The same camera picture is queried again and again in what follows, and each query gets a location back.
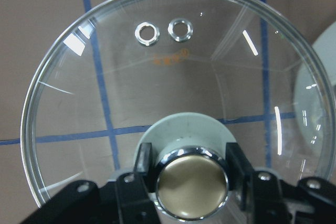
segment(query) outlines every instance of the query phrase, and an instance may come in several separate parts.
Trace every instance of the black mount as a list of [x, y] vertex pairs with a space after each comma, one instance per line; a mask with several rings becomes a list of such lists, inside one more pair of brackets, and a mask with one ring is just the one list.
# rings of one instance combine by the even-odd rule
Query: black mount
[[[153, 167], [152, 145], [140, 145], [134, 171], [98, 188], [94, 182], [70, 183], [22, 224], [160, 223], [148, 192], [160, 171]], [[336, 223], [336, 187], [319, 177], [292, 186], [268, 171], [255, 171], [237, 143], [226, 144], [229, 190], [248, 223]]]

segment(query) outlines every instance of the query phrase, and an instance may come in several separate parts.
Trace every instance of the screw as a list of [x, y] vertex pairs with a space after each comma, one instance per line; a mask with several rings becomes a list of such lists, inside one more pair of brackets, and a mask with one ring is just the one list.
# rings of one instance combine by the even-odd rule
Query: screw
[[135, 218], [136, 218], [137, 221], [143, 222], [147, 218], [147, 213], [146, 212], [141, 212], [141, 213], [137, 214], [135, 216]]
[[124, 181], [125, 183], [130, 183], [130, 182], [133, 182], [134, 181], [134, 174], [129, 174], [127, 176], [124, 177]]
[[85, 182], [81, 184], [79, 187], [77, 187], [77, 192], [81, 193], [83, 191], [87, 191], [90, 188], [89, 182]]
[[241, 200], [242, 200], [242, 196], [237, 191], [236, 191], [236, 199], [237, 199], [238, 202], [241, 202]]
[[318, 182], [316, 179], [309, 179], [307, 181], [307, 186], [311, 189], [320, 189], [321, 188], [320, 182]]
[[259, 173], [258, 178], [260, 178], [263, 181], [269, 181], [271, 179], [271, 175], [266, 172], [261, 172]]

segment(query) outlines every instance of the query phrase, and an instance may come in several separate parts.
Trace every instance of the round glass cover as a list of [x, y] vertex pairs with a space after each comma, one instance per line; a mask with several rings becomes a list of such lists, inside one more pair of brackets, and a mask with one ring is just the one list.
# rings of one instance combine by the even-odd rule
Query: round glass cover
[[[38, 205], [72, 180], [102, 186], [133, 166], [150, 125], [197, 112], [225, 124], [254, 167], [292, 184], [329, 178], [333, 101], [312, 48], [258, 0], [108, 0], [56, 40], [34, 75], [25, 172]], [[217, 216], [243, 222], [237, 209], [229, 199]]]

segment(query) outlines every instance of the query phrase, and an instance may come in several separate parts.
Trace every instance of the blue grid line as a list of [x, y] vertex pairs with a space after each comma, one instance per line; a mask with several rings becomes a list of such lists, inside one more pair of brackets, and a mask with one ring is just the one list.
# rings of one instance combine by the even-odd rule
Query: blue grid line
[[[88, 12], [91, 9], [91, 1], [90, 0], [83, 0], [85, 11]], [[100, 92], [100, 98], [101, 103], [104, 111], [104, 117], [106, 122], [106, 127], [109, 132], [109, 139], [112, 149], [112, 156], [114, 161], [114, 168], [118, 170], [120, 168], [119, 160], [118, 160], [118, 146], [117, 146], [117, 140], [116, 135], [114, 133], [113, 124], [110, 118], [111, 110], [109, 106], [108, 101], [108, 95], [106, 91], [106, 85], [103, 75], [103, 67], [101, 63], [101, 57], [100, 57], [100, 51], [99, 51], [99, 45], [98, 45], [98, 38], [96, 31], [93, 32], [91, 35], [91, 44], [92, 44], [92, 50], [93, 50], [93, 61], [94, 61], [94, 67], [96, 70], [97, 75], [97, 82]]]
[[261, 47], [262, 47], [262, 75], [263, 75], [263, 98], [264, 98], [264, 115], [265, 115], [265, 161], [266, 166], [272, 166], [271, 160], [271, 127], [270, 127], [270, 91], [269, 91], [269, 61], [268, 61], [268, 31], [267, 22], [260, 20], [261, 30]]
[[[281, 113], [280, 117], [282, 120], [284, 119], [293, 119], [295, 118], [294, 112], [286, 112]], [[270, 115], [270, 120], [275, 120], [275, 114]], [[265, 120], [264, 115], [253, 115], [253, 116], [242, 116], [240, 118], [234, 120], [227, 119], [217, 119], [223, 124], [238, 124], [238, 123], [252, 123], [252, 122], [262, 122]], [[145, 132], [149, 129], [151, 125], [143, 125], [143, 126], [131, 126], [131, 127], [123, 127], [114, 129], [115, 135], [125, 135], [132, 133], [141, 133]], [[62, 141], [71, 141], [71, 140], [81, 140], [81, 139], [89, 139], [96, 137], [107, 137], [109, 136], [109, 131], [93, 131], [93, 132], [85, 132], [85, 133], [74, 133], [68, 135], [52, 135], [52, 136], [40, 136], [36, 138], [37, 143], [52, 143], [52, 142], [62, 142]], [[10, 145], [10, 144], [19, 144], [20, 139], [12, 139], [12, 140], [2, 140], [0, 141], [0, 145]]]

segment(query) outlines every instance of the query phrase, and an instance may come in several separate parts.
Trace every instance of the chrome ring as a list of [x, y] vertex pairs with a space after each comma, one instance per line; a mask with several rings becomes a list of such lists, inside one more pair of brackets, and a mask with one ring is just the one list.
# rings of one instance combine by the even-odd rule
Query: chrome ring
[[[225, 186], [226, 186], [225, 196], [222, 199], [222, 202], [218, 205], [218, 207], [216, 209], [214, 209], [213, 211], [209, 212], [208, 214], [206, 214], [204, 216], [201, 216], [201, 217], [197, 217], [197, 218], [183, 218], [181, 216], [177, 216], [177, 215], [173, 214], [172, 212], [170, 212], [165, 207], [164, 203], [162, 202], [162, 199], [159, 196], [160, 176], [164, 172], [167, 165], [169, 165], [170, 163], [179, 159], [180, 157], [185, 157], [185, 156], [189, 156], [189, 155], [202, 156], [202, 157], [205, 157], [205, 158], [208, 158], [208, 159], [214, 161], [217, 165], [219, 165], [219, 167], [222, 169], [224, 179], [225, 179]], [[172, 217], [174, 217], [176, 219], [179, 219], [181, 221], [201, 220], [201, 219], [204, 219], [204, 218], [214, 214], [215, 212], [217, 212], [217, 210], [222, 208], [224, 206], [225, 202], [227, 201], [228, 189], [229, 189], [229, 181], [228, 181], [228, 177], [227, 177], [227, 171], [228, 171], [227, 163], [222, 157], [220, 157], [218, 154], [216, 154], [215, 152], [213, 152], [209, 149], [206, 149], [204, 147], [199, 147], [199, 146], [187, 146], [187, 147], [184, 147], [184, 148], [174, 150], [174, 151], [164, 155], [164, 157], [161, 159], [161, 161], [157, 164], [156, 169], [157, 169], [157, 171], [159, 171], [159, 173], [158, 173], [158, 177], [156, 179], [156, 185], [155, 185], [155, 195], [156, 195], [156, 200], [155, 200], [156, 203], [155, 204], [158, 207], [158, 209], [166, 215], [172, 216]]]
[[[185, 24], [187, 26], [187, 33], [184, 36], [178, 36], [174, 32], [174, 27], [177, 24], [181, 24], [181, 23]], [[193, 32], [194, 32], [194, 28], [193, 28], [193, 25], [191, 24], [191, 22], [186, 20], [186, 19], [183, 19], [183, 18], [173, 19], [172, 21], [170, 21], [170, 23], [168, 25], [168, 33], [177, 42], [184, 42], [184, 41], [189, 40], [191, 38]]]
[[[152, 27], [153, 30], [154, 30], [154, 35], [151, 39], [143, 39], [141, 36], [140, 36], [140, 32], [146, 28], [146, 27]], [[138, 42], [140, 42], [141, 44], [145, 45], [145, 46], [150, 46], [152, 44], [154, 44], [155, 42], [157, 42], [159, 40], [159, 36], [160, 36], [160, 31], [159, 29], [154, 26], [152, 23], [150, 22], [143, 22], [141, 24], [139, 24], [136, 29], [135, 29], [135, 33], [134, 33], [136, 39], [138, 40]]]

